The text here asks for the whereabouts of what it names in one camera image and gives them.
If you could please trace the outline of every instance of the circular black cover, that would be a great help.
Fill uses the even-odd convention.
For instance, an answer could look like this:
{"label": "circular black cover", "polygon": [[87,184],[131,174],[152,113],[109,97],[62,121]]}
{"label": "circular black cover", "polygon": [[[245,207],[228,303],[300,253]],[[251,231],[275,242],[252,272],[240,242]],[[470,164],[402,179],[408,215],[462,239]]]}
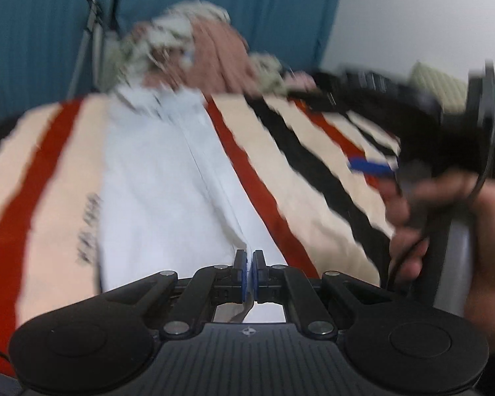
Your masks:
{"label": "circular black cover", "polygon": [[347,331],[345,351],[370,380],[402,394],[442,394],[473,385],[488,359],[466,320],[404,303],[367,306]]}
{"label": "circular black cover", "polygon": [[132,307],[95,300],[28,321],[9,355],[30,388],[47,394],[94,394],[127,382],[152,355],[153,340]]}

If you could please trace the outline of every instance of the pile of clothes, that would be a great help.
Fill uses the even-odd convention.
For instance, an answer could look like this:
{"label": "pile of clothes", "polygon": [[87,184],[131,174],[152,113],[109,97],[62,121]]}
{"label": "pile of clothes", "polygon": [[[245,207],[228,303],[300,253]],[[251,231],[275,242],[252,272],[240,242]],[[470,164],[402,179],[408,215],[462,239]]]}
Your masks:
{"label": "pile of clothes", "polygon": [[248,44],[227,11],[205,1],[186,1],[149,22],[138,22],[105,64],[105,89],[116,84],[204,94],[280,94],[315,88],[304,72],[286,70],[272,55],[248,54]]}

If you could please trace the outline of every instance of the wall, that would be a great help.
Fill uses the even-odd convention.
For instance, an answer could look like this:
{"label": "wall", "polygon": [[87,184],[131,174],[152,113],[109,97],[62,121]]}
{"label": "wall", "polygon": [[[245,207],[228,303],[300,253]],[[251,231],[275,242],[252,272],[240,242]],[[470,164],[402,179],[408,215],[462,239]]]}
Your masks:
{"label": "wall", "polygon": [[339,0],[321,67],[408,76],[421,62],[467,80],[495,63],[495,0]]}

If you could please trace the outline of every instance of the silver screw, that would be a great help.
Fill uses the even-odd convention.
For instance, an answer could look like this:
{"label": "silver screw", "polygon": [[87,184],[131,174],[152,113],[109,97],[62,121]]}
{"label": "silver screw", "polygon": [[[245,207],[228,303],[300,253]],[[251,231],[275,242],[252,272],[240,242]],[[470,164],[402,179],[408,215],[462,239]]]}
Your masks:
{"label": "silver screw", "polygon": [[312,321],[308,325],[308,330],[315,335],[326,335],[333,332],[334,327],[327,321]]}
{"label": "silver screw", "polygon": [[165,324],[163,330],[169,335],[181,335],[189,330],[189,325],[184,321],[170,321]]}

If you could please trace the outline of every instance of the pink cloth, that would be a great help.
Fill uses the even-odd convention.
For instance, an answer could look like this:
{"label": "pink cloth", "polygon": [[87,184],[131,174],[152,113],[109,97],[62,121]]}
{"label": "pink cloth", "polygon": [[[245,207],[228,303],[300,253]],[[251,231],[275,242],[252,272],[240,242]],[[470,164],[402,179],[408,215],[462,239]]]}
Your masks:
{"label": "pink cloth", "polygon": [[179,65],[180,55],[174,54],[163,70],[149,72],[143,85],[167,84],[176,88],[183,84],[204,94],[257,94],[256,72],[241,35],[227,23],[216,20],[195,19],[192,26],[193,66],[184,71]]}

